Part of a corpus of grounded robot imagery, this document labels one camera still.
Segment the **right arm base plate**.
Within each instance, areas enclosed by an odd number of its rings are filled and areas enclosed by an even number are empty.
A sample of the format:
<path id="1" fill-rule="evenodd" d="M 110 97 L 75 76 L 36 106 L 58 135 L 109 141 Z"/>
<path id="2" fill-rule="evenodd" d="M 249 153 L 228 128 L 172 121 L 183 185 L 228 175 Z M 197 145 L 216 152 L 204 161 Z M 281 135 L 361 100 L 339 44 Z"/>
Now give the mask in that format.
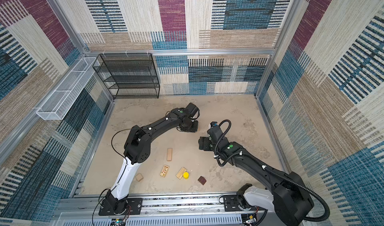
<path id="1" fill-rule="evenodd" d="M 225 212 L 256 212 L 265 210 L 256 206 L 246 208 L 240 206 L 236 195 L 222 195 L 219 197 L 219 203 L 224 206 Z"/>

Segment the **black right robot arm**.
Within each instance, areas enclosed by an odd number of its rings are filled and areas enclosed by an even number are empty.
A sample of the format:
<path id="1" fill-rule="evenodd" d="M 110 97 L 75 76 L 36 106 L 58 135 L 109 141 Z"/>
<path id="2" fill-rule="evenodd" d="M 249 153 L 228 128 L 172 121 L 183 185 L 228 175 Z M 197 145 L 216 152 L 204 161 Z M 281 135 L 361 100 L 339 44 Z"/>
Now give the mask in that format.
<path id="1" fill-rule="evenodd" d="M 314 207 L 310 193 L 301 187 L 305 184 L 302 178 L 291 172 L 289 174 L 277 170 L 246 150 L 237 142 L 230 142 L 226 138 L 229 129 L 224 132 L 221 123 L 211 122 L 207 137 L 199 139 L 199 149 L 212 151 L 220 167 L 231 165 L 247 172 L 250 176 L 262 183 L 272 194 L 272 206 L 279 219 L 287 226 L 297 226 L 306 219 Z"/>

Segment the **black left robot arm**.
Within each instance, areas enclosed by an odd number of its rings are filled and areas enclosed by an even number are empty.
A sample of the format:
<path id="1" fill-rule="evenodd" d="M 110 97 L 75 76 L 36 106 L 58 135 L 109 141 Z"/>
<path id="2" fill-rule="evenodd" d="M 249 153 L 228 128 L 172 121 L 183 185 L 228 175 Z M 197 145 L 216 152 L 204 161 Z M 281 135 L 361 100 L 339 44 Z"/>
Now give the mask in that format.
<path id="1" fill-rule="evenodd" d="M 109 207 L 113 214 L 122 214 L 128 206 L 127 198 L 137 170 L 150 156 L 152 141 L 173 128 L 185 133 L 197 132 L 199 116 L 199 108 L 189 103 L 187 107 L 172 109 L 152 124 L 129 129 L 122 154 L 122 168 L 114 186 L 102 200 L 102 208 Z"/>

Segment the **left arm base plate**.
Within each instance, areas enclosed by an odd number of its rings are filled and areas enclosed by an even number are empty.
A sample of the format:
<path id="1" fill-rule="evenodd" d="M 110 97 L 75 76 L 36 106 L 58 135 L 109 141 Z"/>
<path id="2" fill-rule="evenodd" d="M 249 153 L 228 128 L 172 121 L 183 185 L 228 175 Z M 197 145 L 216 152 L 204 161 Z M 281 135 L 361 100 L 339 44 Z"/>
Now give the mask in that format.
<path id="1" fill-rule="evenodd" d="M 142 210 L 143 198 L 125 198 L 117 201 L 114 198 L 104 199 L 99 209 L 99 216 L 139 215 Z"/>

